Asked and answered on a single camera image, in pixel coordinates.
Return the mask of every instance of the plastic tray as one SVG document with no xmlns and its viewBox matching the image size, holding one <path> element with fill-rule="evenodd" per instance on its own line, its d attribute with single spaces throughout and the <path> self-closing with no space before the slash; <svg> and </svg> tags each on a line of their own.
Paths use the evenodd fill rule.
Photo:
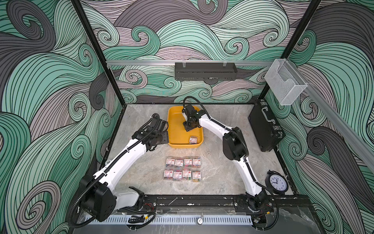
<svg viewBox="0 0 374 234">
<path fill-rule="evenodd" d="M 183 122 L 185 121 L 182 115 L 183 106 L 173 106 L 168 112 L 169 122 L 169 145 L 172 148 L 188 149 L 197 148 L 204 141 L 203 128 L 195 128 L 187 132 L 184 129 Z M 190 136 L 197 137 L 197 144 L 190 145 Z"/>
</svg>

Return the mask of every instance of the white robotic arm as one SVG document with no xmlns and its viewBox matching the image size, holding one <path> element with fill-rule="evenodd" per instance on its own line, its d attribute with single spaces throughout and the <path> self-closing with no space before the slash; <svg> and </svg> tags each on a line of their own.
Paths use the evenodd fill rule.
<svg viewBox="0 0 374 234">
<path fill-rule="evenodd" d="M 211 118 L 205 111 L 195 110 L 192 105 L 187 105 L 182 112 L 186 118 L 186 122 L 183 123 L 186 131 L 196 127 L 204 127 L 222 139 L 224 155 L 233 161 L 244 181 L 248 206 L 253 211 L 260 210 L 266 192 L 259 186 L 253 169 L 246 159 L 248 149 L 241 130 L 238 127 L 225 126 Z M 93 176 L 86 175 L 81 179 L 78 189 L 80 196 L 69 212 L 69 226 L 75 228 L 81 226 L 81 224 L 75 224 L 71 221 L 71 217 L 78 206 L 100 222 L 104 221 L 112 211 L 119 208 L 141 209 L 144 193 L 134 187 L 120 191 L 115 190 L 115 187 L 120 178 L 140 156 L 148 150 L 154 150 L 158 144 L 169 142 L 167 129 L 164 130 L 166 124 L 167 122 L 161 120 L 158 114 L 153 114 L 152 118 L 134 133 L 132 140 L 129 141 L 122 152 L 108 165 Z"/>
<path fill-rule="evenodd" d="M 187 120 L 187 115 L 183 113 L 184 118 Z M 199 118 L 199 125 L 201 127 L 204 127 L 211 132 L 213 132 L 215 135 L 217 135 L 220 139 L 223 139 L 225 134 L 230 134 L 230 131 L 227 130 L 231 129 L 229 126 L 225 126 L 224 124 L 220 123 L 219 121 L 209 118 L 208 115 L 205 113 Z M 257 178 L 253 172 L 253 169 L 249 162 L 247 161 L 247 155 L 242 156 L 240 160 L 232 160 L 234 165 L 236 166 L 237 170 L 239 171 L 239 174 L 244 182 L 245 190 L 248 194 L 252 196 L 256 196 L 259 193 L 261 193 L 262 188 L 256 184 Z M 256 181 L 254 181 L 251 177 L 251 174 L 249 173 L 248 167 L 246 165 L 248 163 L 249 168 L 252 170 L 253 176 L 255 177 Z"/>
</svg>

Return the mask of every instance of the clear plastic bin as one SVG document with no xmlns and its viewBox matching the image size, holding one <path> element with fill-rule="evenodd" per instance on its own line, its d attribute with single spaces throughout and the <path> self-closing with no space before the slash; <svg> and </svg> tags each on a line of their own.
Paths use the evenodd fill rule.
<svg viewBox="0 0 374 234">
<path fill-rule="evenodd" d="M 295 69 L 297 68 L 291 62 L 279 58 L 274 60 L 265 75 L 267 84 L 282 106 L 291 105 L 307 87 L 305 81 L 297 76 Z"/>
</svg>

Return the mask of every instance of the label on box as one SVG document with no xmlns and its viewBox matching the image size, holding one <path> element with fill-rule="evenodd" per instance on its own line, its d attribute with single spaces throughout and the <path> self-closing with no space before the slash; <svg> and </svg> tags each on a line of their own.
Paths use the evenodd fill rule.
<svg viewBox="0 0 374 234">
<path fill-rule="evenodd" d="M 174 178 L 182 178 L 182 172 L 181 171 L 175 171 L 173 177 Z"/>
<path fill-rule="evenodd" d="M 171 177 L 173 175 L 173 171 L 164 171 L 164 177 Z"/>
<path fill-rule="evenodd" d="M 200 161 L 200 159 L 194 159 L 194 160 L 193 160 L 193 164 L 194 164 L 194 165 L 201 165 L 201 161 Z"/>
<path fill-rule="evenodd" d="M 193 172 L 193 173 L 192 173 L 192 178 L 193 178 L 193 179 L 201 179 L 201 174 L 200 174 L 200 172 Z"/>
<path fill-rule="evenodd" d="M 174 159 L 173 158 L 167 158 L 166 159 L 166 164 L 174 165 Z"/>
<path fill-rule="evenodd" d="M 178 160 L 178 159 L 177 159 L 177 160 L 175 161 L 175 165 L 176 165 L 176 166 L 183 166 L 183 160 Z"/>
<path fill-rule="evenodd" d="M 185 158 L 184 159 L 184 164 L 185 165 L 192 165 L 192 159 L 191 158 Z"/>
<path fill-rule="evenodd" d="M 183 171 L 183 177 L 191 177 L 191 171 Z"/>
<path fill-rule="evenodd" d="M 196 137 L 190 137 L 190 144 L 196 144 L 197 138 Z"/>
</svg>

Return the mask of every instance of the gray marble surface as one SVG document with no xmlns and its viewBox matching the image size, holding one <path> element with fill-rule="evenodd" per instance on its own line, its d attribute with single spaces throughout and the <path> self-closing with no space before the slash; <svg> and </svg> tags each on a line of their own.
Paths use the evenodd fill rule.
<svg viewBox="0 0 374 234">
<path fill-rule="evenodd" d="M 130 104 L 127 106 L 118 133 L 114 140 L 109 159 L 113 159 L 126 146 L 133 133 L 139 129 L 153 113 L 167 120 L 171 106 L 160 104 Z M 249 150 L 249 161 L 258 180 L 265 185 L 267 171 L 283 170 L 274 153 L 261 152 L 247 119 L 253 105 L 205 105 L 210 116 L 231 126 L 239 127 Z M 222 140 L 207 129 L 203 130 L 204 142 L 195 149 L 174 149 L 168 144 L 158 145 L 155 151 L 146 152 L 121 178 L 116 189 L 134 186 L 146 194 L 242 194 L 244 183 L 235 168 L 222 152 Z M 200 183 L 191 181 L 172 182 L 163 180 L 165 161 L 170 156 L 200 156 Z"/>
</svg>

